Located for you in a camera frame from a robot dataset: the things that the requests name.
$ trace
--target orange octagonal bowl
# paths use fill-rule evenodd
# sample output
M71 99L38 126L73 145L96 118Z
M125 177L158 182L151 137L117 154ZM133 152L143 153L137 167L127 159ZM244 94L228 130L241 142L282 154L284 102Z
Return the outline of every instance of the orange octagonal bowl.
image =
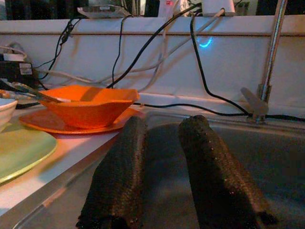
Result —
M72 102L40 101L66 124L84 129L112 124L140 96L135 89L104 89L71 85L41 92Z

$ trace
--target metal pipe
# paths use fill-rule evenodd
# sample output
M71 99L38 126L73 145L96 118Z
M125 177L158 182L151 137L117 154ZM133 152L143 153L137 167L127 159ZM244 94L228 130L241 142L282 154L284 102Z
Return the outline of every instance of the metal pipe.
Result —
M285 14L287 2L288 0L278 0L277 2L276 11L274 15L274 28L268 50L263 82L262 84L259 85L258 96L260 97L261 100L265 101L266 103L268 102L270 96L270 91L271 91L270 80L275 62L275 55L279 43L280 32L284 20L284 14Z

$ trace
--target green plate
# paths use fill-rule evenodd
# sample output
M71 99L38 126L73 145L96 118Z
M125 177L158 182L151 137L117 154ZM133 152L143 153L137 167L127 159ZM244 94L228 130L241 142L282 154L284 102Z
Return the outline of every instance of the green plate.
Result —
M46 132L8 124L0 133L0 184L33 168L56 146L56 139Z

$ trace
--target faucet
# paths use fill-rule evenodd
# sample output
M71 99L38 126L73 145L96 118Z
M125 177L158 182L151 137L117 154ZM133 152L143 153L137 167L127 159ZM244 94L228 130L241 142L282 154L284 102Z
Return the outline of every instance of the faucet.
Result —
M264 123L265 115L268 112L268 101L271 92L271 75L275 62L275 55L279 43L280 32L284 21L284 14L288 0L278 0L274 15L274 27L271 35L270 45L265 64L264 76L262 83L258 85L258 97L253 95L249 90L242 88L242 94L254 110L250 121L255 123Z

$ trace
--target kitchen sink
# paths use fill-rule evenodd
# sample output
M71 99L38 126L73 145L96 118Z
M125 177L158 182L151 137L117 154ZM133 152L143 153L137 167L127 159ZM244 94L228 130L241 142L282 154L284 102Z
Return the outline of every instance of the kitchen sink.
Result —
M198 229L186 160L177 130L189 115L149 112L143 192L144 229ZM305 129L254 125L208 116L211 128L252 174L280 220L279 229L305 226ZM80 161L0 217L0 228L72 229L95 168L111 143Z

